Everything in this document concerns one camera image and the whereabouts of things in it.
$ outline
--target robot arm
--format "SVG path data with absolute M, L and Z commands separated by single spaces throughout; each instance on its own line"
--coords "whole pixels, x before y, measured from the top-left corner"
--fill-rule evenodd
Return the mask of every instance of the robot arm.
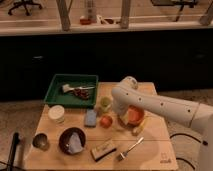
M 196 171 L 213 170 L 213 107 L 170 97 L 144 94 L 136 90 L 137 81 L 126 77 L 112 89 L 115 113 L 126 114 L 129 105 L 143 108 L 189 127 L 203 135 Z
M 113 110 L 118 115 L 126 114 L 129 105 L 143 108 L 165 118 L 178 122 L 196 132 L 203 133 L 204 128 L 213 114 L 213 107 L 205 104 L 164 97 L 159 95 L 144 94 L 132 88 L 127 77 L 112 89 Z

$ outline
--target black pole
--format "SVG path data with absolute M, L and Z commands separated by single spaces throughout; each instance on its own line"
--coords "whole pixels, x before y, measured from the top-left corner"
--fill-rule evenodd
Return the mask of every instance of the black pole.
M 18 138 L 19 134 L 16 132 L 13 134 L 13 140 L 12 140 L 12 144 L 10 147 L 10 155 L 8 158 L 8 165 L 7 165 L 7 171 L 12 171 L 13 170 L 13 163 L 14 163 L 14 158 L 15 158 L 15 154 L 16 154 L 16 147 L 19 143 L 19 138 Z

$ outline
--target tile floor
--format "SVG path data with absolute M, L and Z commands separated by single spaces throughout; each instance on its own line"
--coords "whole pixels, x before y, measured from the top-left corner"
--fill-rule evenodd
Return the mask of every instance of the tile floor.
M 169 91 L 158 92 L 158 94 L 213 105 L 213 89 Z M 0 103 L 0 161 L 7 162 L 12 135 L 14 132 L 19 132 L 22 142 L 17 149 L 15 164 L 21 164 L 32 142 L 43 105 L 42 100 Z M 188 133 L 201 139 L 200 134 L 175 122 L 166 120 L 166 123 L 170 135 L 174 133 Z M 184 136 L 173 137 L 171 141 L 176 156 L 185 158 L 196 166 L 199 143 Z M 191 167 L 183 161 L 178 161 L 178 165 L 178 171 L 192 170 Z

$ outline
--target wooden table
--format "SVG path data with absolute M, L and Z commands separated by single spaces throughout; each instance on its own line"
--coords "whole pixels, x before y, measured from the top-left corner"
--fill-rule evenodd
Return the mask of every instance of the wooden table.
M 115 83 L 99 83 L 97 102 L 98 108 L 100 98 L 108 96 L 112 99 L 111 89 Z M 153 83 L 140 83 L 139 91 L 156 94 Z M 44 152 L 31 147 L 24 162 L 27 170 L 176 170 L 172 144 L 165 121 L 162 117 L 145 113 L 148 117 L 144 130 L 133 136 L 131 130 L 126 129 L 118 123 L 117 115 L 113 111 L 109 115 L 113 117 L 113 124 L 105 129 L 99 125 L 100 117 L 97 118 L 95 128 L 84 127 L 84 116 L 86 109 L 65 110 L 65 121 L 61 124 L 52 122 L 48 118 L 49 107 L 45 105 L 36 134 L 45 133 L 50 142 L 50 148 Z M 83 152 L 76 155 L 66 155 L 58 147 L 58 140 L 62 132 L 70 127 L 79 127 L 86 134 L 86 144 Z M 134 144 L 143 136 L 144 141 L 134 148 L 125 160 L 118 162 L 116 156 Z M 90 150 L 102 142 L 112 139 L 117 151 L 107 155 L 105 158 L 95 162 Z

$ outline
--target cabinet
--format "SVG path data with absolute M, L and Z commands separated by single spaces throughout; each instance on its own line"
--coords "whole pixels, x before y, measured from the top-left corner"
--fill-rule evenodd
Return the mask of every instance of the cabinet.
M 0 37 L 0 100 L 44 98 L 55 73 L 127 75 L 157 91 L 213 86 L 212 29 Z

